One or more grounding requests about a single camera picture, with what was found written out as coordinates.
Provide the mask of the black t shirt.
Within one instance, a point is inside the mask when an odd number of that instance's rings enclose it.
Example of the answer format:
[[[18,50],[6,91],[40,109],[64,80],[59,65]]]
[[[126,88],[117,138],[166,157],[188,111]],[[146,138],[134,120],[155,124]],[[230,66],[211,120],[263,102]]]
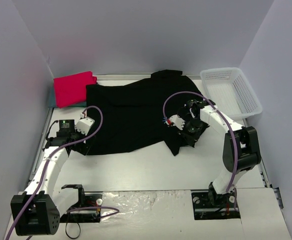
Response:
[[[87,141],[88,155],[129,153],[164,142],[176,156],[187,146],[164,117],[181,113],[190,100],[202,101],[195,83],[181,71],[162,70],[122,86],[86,86],[87,115],[100,130]]]

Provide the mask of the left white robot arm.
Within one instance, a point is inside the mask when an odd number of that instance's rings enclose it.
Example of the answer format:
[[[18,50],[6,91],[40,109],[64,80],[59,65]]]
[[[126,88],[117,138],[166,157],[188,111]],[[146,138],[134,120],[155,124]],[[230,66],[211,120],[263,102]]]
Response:
[[[18,236],[54,235],[60,225],[61,216],[73,206],[83,208],[87,197],[80,184],[62,187],[57,196],[54,187],[64,163],[71,151],[85,147],[86,140],[93,137],[89,133],[95,121],[90,117],[73,120],[59,120],[56,137],[47,140],[43,159],[31,180],[21,194],[14,195],[10,201],[13,223],[6,238],[15,232]]]

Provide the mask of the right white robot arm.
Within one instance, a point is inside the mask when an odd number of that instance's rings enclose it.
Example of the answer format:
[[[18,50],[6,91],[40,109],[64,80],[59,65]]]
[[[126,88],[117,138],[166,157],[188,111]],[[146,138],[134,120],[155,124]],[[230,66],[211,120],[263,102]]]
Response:
[[[170,120],[191,147],[208,127],[223,139],[222,169],[208,187],[207,199],[212,206],[224,203],[238,181],[261,162],[257,130],[233,121],[207,101],[189,100]]]

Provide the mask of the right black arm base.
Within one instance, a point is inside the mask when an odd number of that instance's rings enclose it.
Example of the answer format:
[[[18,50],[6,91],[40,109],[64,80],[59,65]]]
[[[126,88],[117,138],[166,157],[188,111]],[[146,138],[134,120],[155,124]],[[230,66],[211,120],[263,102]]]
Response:
[[[240,219],[241,214],[235,203],[234,192],[227,193],[213,202],[209,198],[208,190],[192,191],[193,216],[196,221],[201,220],[230,220]]]

